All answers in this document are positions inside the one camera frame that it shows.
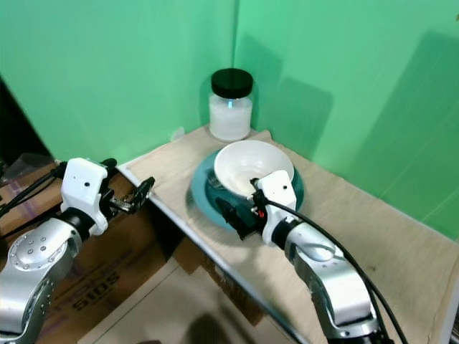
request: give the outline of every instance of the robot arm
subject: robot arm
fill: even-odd
[[[145,202],[154,179],[144,181],[131,202],[119,201],[108,188],[114,167],[81,158],[70,160],[62,181],[62,213],[23,234],[10,247],[0,272],[0,344],[33,343],[52,292],[69,272],[82,242],[102,234],[120,210],[133,213]]]
[[[285,171],[252,181],[252,212],[263,219],[258,231],[269,246],[284,250],[298,276],[308,285],[322,331],[329,343],[393,343],[380,328],[377,312],[361,275],[344,253],[320,231],[290,212],[265,200],[295,209],[296,197]],[[224,200],[217,204],[223,217],[239,224],[235,210]],[[241,237],[248,229],[236,226]]]

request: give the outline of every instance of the teal plate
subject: teal plate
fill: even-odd
[[[218,182],[214,181],[214,161],[218,152],[219,150],[205,158],[194,172],[193,179],[191,180],[191,194],[193,195],[194,202],[210,221],[223,227],[227,231],[234,231],[234,229],[225,222],[215,203],[215,199],[220,197],[236,207],[237,213],[250,226],[254,224],[254,216],[250,212],[250,208],[252,207],[251,203],[219,187]],[[292,186],[296,195],[296,210],[299,210],[304,200],[304,185],[296,168]]]

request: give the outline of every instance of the green wall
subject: green wall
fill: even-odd
[[[457,239],[458,13],[456,0],[241,0],[253,125]]]
[[[126,161],[255,77],[253,126],[459,237],[457,0],[0,0],[0,73],[61,159]]]
[[[234,0],[0,0],[0,73],[51,152],[119,161],[206,123]]]

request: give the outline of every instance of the black jar lid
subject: black jar lid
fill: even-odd
[[[212,91],[227,99],[247,97],[252,92],[253,78],[249,72],[237,68],[217,70],[212,74]]]

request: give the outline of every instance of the white bowl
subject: white bowl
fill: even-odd
[[[293,164],[279,148],[257,140],[237,141],[223,148],[215,158],[214,172],[218,181],[241,197],[255,192],[250,179],[262,178],[274,171],[285,170],[293,179]]]

